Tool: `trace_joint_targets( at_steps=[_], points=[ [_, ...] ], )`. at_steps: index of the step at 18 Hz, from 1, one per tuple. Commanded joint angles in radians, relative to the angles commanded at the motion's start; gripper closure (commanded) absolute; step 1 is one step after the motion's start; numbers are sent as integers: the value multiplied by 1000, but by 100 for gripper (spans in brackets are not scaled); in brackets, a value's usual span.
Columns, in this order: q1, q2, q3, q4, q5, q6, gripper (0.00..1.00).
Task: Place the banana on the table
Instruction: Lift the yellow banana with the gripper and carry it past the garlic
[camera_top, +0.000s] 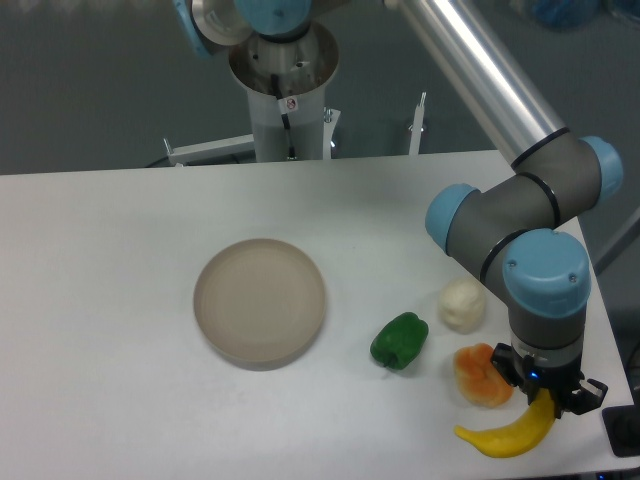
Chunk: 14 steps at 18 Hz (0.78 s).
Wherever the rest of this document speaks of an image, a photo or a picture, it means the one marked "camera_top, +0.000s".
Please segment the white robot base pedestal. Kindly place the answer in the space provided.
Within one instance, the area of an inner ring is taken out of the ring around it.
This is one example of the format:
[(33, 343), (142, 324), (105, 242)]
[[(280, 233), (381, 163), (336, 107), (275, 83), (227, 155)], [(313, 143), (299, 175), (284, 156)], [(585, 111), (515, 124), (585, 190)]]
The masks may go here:
[(338, 63), (337, 42), (318, 22), (296, 37), (254, 34), (231, 49), (229, 66), (247, 95), (258, 162), (331, 156), (325, 91)]

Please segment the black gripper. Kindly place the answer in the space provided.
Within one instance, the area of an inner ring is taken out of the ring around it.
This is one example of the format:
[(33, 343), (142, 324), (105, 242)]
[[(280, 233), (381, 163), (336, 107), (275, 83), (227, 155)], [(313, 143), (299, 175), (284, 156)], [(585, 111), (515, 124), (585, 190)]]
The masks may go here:
[(554, 413), (583, 415), (599, 409), (609, 387), (595, 379), (584, 379), (581, 371), (583, 341), (559, 349), (543, 349), (523, 340), (512, 340), (511, 346), (498, 343), (490, 362), (502, 379), (518, 388), (531, 403), (534, 389), (553, 391)]

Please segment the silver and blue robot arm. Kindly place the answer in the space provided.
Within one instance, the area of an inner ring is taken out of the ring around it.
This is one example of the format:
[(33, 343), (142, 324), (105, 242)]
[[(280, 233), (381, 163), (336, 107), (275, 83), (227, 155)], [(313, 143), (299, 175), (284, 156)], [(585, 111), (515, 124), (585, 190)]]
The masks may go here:
[[(260, 161), (316, 159), (328, 149), (324, 110), (307, 94), (333, 77), (337, 45), (317, 17), (333, 1), (177, 1), (193, 49), (228, 48), (237, 81), (265, 100), (251, 114)], [(616, 150), (576, 137), (467, 1), (401, 1), (399, 11), (513, 170), (488, 191), (442, 190), (425, 227), (433, 241), (508, 307), (511, 341), (492, 363), (528, 398), (548, 390), (557, 414), (599, 408), (606, 386), (581, 359), (589, 258), (560, 227), (614, 194)]]

